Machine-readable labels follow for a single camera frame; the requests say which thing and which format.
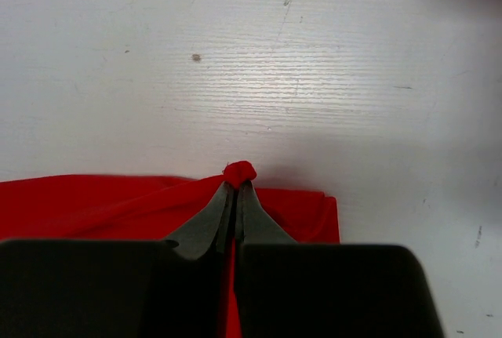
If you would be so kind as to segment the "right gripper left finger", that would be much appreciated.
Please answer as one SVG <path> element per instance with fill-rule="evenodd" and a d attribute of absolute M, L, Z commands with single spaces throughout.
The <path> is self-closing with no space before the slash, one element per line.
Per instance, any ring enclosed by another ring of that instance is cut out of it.
<path fill-rule="evenodd" d="M 4 337 L 222 337 L 234 190 L 159 240 L 1 244 Z"/>

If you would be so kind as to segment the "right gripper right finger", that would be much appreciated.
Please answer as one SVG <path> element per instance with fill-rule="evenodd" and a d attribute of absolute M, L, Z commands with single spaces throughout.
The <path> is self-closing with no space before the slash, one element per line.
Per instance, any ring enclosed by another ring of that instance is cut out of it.
<path fill-rule="evenodd" d="M 238 193 L 235 295 L 244 337 L 441 337 L 424 270 L 399 245 L 301 244 Z"/>

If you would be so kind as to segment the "red t shirt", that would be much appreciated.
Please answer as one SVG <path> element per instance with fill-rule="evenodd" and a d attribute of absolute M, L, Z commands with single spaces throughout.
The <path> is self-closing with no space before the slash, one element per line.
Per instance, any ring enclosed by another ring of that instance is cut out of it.
<path fill-rule="evenodd" d="M 244 337 L 235 295 L 236 205 L 241 186 L 256 171 L 246 161 L 219 176 L 65 175 L 1 185 L 1 244 L 9 239 L 159 240 L 211 200 L 221 184 L 234 190 L 225 252 L 225 334 Z M 335 198 L 320 191 L 254 187 L 266 213 L 301 244 L 339 244 Z"/>

